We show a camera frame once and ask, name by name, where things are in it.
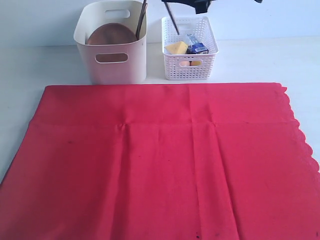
white wall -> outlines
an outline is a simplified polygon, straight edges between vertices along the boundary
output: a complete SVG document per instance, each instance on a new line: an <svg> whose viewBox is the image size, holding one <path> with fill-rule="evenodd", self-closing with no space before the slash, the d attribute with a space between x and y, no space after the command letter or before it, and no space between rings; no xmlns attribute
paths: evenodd
<svg viewBox="0 0 320 240"><path fill-rule="evenodd" d="M73 45L82 8L93 0L0 0L0 47ZM161 41L161 0L148 0L149 42ZM176 16L194 9L172 4ZM217 40L320 36L320 0L216 0L210 21Z"/></svg>

white plastic bin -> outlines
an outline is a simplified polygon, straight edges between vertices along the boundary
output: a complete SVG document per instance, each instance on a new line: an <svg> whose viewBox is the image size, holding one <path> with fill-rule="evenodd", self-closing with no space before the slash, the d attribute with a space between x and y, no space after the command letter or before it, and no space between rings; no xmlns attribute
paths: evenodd
<svg viewBox="0 0 320 240"><path fill-rule="evenodd" d="M142 3L135 0L100 1L87 5L74 32L82 61L97 85L139 84L147 77L147 15L136 42L117 45L87 45L91 34L108 23L119 23L136 33ZM126 55L122 62L97 61L97 55Z"/></svg>
<svg viewBox="0 0 320 240"><path fill-rule="evenodd" d="M177 34L169 17L162 18L162 52L164 55L165 76L168 80L207 80L212 72L217 43L206 16L175 17L180 35ZM184 40L186 34L194 34L209 50L209 54L174 55L167 52L166 46ZM184 66L183 62L201 62L198 66Z"/></svg>

red cloth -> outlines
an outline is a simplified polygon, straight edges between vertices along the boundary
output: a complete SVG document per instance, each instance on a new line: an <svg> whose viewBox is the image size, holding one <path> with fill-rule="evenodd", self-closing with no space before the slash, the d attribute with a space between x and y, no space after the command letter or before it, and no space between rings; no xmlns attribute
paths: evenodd
<svg viewBox="0 0 320 240"><path fill-rule="evenodd" d="M1 240L317 240L319 165L277 83L49 86Z"/></svg>

white storage bin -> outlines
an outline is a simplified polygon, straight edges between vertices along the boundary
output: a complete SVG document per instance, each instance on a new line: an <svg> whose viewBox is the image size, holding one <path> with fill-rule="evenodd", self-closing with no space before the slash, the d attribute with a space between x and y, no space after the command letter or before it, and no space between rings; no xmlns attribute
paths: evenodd
<svg viewBox="0 0 320 240"><path fill-rule="evenodd" d="M142 3L135 0L100 1L87 5L74 32L78 50L91 81L98 85L139 84L147 77L147 15L143 19L140 39L117 45L87 45L91 34L108 23L119 23L136 33ZM97 61L97 55L121 54L122 62Z"/></svg>
<svg viewBox="0 0 320 240"><path fill-rule="evenodd" d="M207 80L212 72L217 43L206 16L175 17L180 35L169 17L162 18L162 52L164 55L165 76L168 80ZM209 54L173 55L166 46L184 40L186 34L194 34L209 50ZM182 62L201 62L198 66L183 66Z"/></svg>

white table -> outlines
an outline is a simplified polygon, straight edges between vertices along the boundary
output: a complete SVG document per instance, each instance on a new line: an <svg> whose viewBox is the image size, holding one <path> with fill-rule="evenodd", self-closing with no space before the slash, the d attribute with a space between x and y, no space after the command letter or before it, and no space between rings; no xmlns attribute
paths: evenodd
<svg viewBox="0 0 320 240"><path fill-rule="evenodd" d="M218 41L211 83L277 82L287 94L313 157L320 160L320 37ZM168 81L161 44L149 44L146 84ZM91 84L77 47L0 49L0 181L45 86Z"/></svg>

